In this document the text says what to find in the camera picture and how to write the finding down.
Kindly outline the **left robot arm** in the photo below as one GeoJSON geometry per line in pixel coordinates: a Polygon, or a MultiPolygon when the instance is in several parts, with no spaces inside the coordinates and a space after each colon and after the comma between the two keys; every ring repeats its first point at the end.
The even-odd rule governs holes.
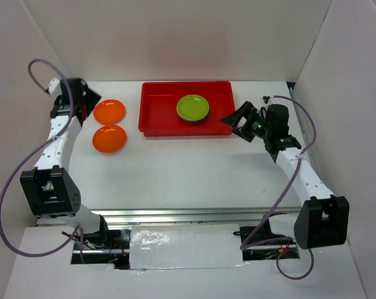
{"type": "Polygon", "coordinates": [[[111,241],[108,225],[82,204],[82,195],[69,174],[75,141],[101,96],[82,78],[53,78],[48,88],[54,98],[48,144],[40,150],[34,167],[21,173],[22,189],[33,215],[79,226],[85,239],[98,249],[105,248],[111,241]]]}

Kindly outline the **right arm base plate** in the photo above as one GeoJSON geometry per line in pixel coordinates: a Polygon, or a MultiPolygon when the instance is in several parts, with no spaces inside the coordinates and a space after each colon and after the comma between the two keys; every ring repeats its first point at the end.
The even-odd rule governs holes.
{"type": "Polygon", "coordinates": [[[250,247],[259,245],[293,245],[295,241],[291,237],[284,235],[273,234],[270,228],[242,226],[233,232],[234,236],[241,239],[240,250],[245,250],[250,247]]]}

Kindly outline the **cream plate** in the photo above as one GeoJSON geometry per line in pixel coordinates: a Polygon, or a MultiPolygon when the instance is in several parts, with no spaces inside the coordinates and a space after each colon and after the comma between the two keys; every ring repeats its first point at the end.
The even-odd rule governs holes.
{"type": "Polygon", "coordinates": [[[188,124],[196,124],[196,123],[202,123],[206,121],[207,117],[201,118],[201,119],[187,119],[187,118],[181,118],[179,117],[181,121],[188,124]]]}

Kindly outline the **green plate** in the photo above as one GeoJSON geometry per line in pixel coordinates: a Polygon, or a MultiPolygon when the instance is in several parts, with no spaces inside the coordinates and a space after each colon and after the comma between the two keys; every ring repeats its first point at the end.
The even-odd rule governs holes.
{"type": "Polygon", "coordinates": [[[179,99],[176,112],[181,118],[201,119],[208,116],[210,105],[207,99],[200,95],[185,95],[179,99]]]}

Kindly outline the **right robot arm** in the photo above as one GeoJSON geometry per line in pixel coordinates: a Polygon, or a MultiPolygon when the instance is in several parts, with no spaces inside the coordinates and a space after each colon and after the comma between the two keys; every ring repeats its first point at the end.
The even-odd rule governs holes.
{"type": "Polygon", "coordinates": [[[261,240],[267,244],[275,243],[283,235],[292,238],[304,250],[344,244],[349,221],[348,200],[336,196],[322,182],[305,158],[307,148],[289,134],[288,107],[273,104],[271,97],[264,97],[263,103],[261,108],[256,108],[245,102],[221,119],[235,135],[248,142],[255,137],[262,139],[272,160],[289,178],[269,212],[242,241],[241,249],[254,246],[251,239],[259,231],[261,240]],[[276,214],[277,206],[290,189],[295,190],[301,210],[297,216],[276,214]]]}

